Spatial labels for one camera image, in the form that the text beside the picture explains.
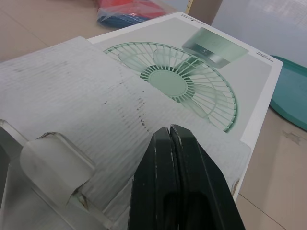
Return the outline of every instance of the fan blade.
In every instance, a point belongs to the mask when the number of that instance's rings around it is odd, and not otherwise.
[[[191,110],[192,112],[196,113],[198,116],[201,118],[205,118],[206,120],[209,121],[208,119],[208,114],[201,108],[195,101],[192,99],[187,99],[184,101],[181,101],[181,104],[186,107],[187,109]]]
[[[160,69],[167,69],[171,70],[171,60],[176,58],[176,55],[178,53],[178,50],[171,49],[171,48],[160,48],[154,51],[153,53],[153,60],[155,64],[160,68]]]
[[[180,76],[184,75],[184,77],[195,75],[194,71],[199,70],[198,67],[201,64],[203,64],[203,61],[201,61],[197,57],[190,56],[175,66],[176,73]]]
[[[200,94],[202,96],[211,98],[214,101],[219,101],[219,102],[223,102],[223,103],[227,103],[227,97],[220,91],[211,88],[209,86],[206,85],[200,85],[200,84],[190,84],[189,88],[192,89],[192,91],[194,91],[196,94]]]
[[[148,66],[146,66],[142,60],[140,60],[137,54],[132,54],[128,51],[121,51],[118,55],[118,58],[130,69],[133,69],[140,73],[148,69]]]

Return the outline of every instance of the plastic bag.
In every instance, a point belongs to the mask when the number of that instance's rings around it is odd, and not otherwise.
[[[124,28],[165,15],[165,10],[150,0],[99,0],[97,22]]]

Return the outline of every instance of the beige floor tile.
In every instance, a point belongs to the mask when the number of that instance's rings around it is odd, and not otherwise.
[[[236,200],[246,230],[284,230],[282,226],[252,205],[241,195]]]
[[[47,47],[0,10],[0,62]]]
[[[96,23],[94,0],[1,0],[0,8],[49,46],[114,30]]]
[[[307,133],[269,110],[240,194],[287,230],[307,229]]]

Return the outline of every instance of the fan illustration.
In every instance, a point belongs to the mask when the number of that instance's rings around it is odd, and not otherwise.
[[[225,66],[230,61],[203,47],[198,51],[195,36],[197,33],[183,45],[184,50],[152,42],[131,42],[113,46],[105,53],[227,132],[236,120],[237,101],[229,83],[213,66]]]

